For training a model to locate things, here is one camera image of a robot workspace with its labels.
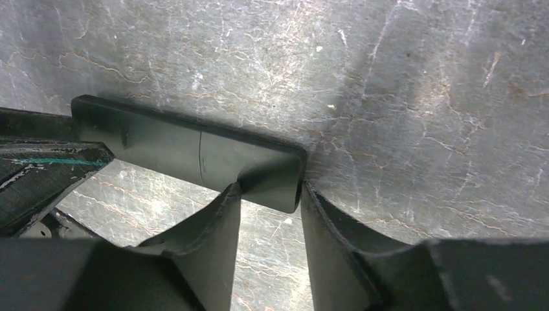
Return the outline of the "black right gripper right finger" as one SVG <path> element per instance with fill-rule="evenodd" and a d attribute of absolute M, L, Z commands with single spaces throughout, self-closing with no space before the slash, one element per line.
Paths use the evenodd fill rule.
<path fill-rule="evenodd" d="M 304 183 L 301 218 L 315 310 L 547 310 L 545 238 L 432 238 L 365 226 Z"/>

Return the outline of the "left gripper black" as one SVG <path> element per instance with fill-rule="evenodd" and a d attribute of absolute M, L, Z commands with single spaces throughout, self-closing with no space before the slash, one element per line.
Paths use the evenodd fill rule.
<path fill-rule="evenodd" d="M 101 239 L 54 208 L 112 162 L 108 148 L 79 142 L 70 116 L 10 108 L 1 108 L 1 138 L 1 236 Z"/>

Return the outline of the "black remote control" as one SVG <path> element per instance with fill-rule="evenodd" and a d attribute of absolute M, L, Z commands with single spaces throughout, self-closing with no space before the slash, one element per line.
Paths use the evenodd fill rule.
<path fill-rule="evenodd" d="M 91 95 L 71 101 L 78 136 L 114 156 L 208 189 L 240 184 L 245 200 L 291 214 L 306 151 L 271 137 Z"/>

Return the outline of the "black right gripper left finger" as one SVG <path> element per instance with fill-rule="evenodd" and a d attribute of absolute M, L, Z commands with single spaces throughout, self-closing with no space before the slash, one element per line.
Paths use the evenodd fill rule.
<path fill-rule="evenodd" d="M 2 310 L 228 310 L 242 190 L 135 247 L 103 239 L 1 240 Z"/>

